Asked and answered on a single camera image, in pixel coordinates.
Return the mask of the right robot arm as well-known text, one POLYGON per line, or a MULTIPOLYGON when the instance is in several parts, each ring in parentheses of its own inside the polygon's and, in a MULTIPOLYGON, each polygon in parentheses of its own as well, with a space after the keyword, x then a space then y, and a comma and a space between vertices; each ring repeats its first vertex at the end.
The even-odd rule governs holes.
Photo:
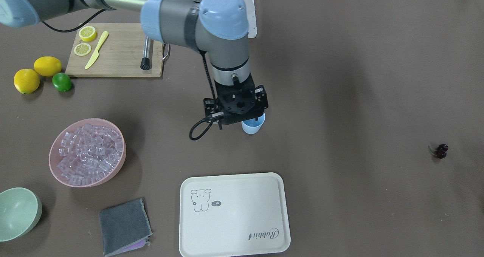
POLYGON ((152 40, 207 54, 218 97, 207 101, 206 122, 256 119, 268 107, 249 59, 245 0, 1 0, 1 23, 20 28, 82 9, 138 11, 152 40))

